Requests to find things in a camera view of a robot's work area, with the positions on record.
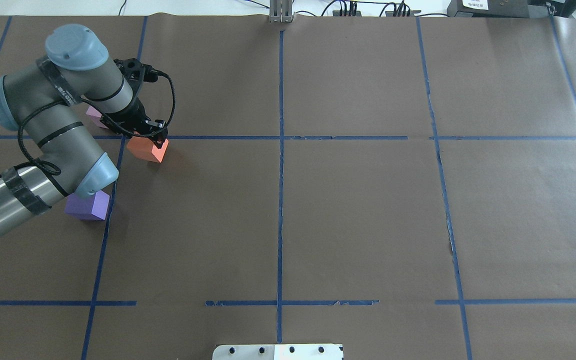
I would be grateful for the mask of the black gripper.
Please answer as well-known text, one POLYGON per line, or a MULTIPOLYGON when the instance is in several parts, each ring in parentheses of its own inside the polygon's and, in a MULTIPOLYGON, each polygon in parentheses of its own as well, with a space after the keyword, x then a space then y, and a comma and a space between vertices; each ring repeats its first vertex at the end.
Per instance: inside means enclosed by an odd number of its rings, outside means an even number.
POLYGON ((158 125, 151 125, 151 119, 146 114, 146 109, 139 98, 131 100, 128 107, 121 111, 105 113, 102 117, 102 122, 116 134, 124 134, 127 137, 132 137, 137 133, 141 137, 151 138, 153 145, 161 150, 164 143, 167 141, 169 130, 165 127, 160 127, 163 124, 161 120, 156 120, 153 123, 158 125))

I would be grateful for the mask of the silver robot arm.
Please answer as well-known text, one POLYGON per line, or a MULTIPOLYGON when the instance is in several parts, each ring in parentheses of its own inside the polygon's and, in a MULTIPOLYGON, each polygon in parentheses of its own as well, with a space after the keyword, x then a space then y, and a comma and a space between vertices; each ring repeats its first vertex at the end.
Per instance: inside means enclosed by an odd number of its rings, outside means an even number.
POLYGON ((113 59, 93 30, 62 25, 45 55, 0 78, 0 125, 16 133, 25 162, 0 173, 0 237, 68 196, 86 199, 119 170, 73 111, 87 104, 112 132, 162 148, 169 120, 153 120, 139 99, 145 82, 172 78, 135 58, 113 59))

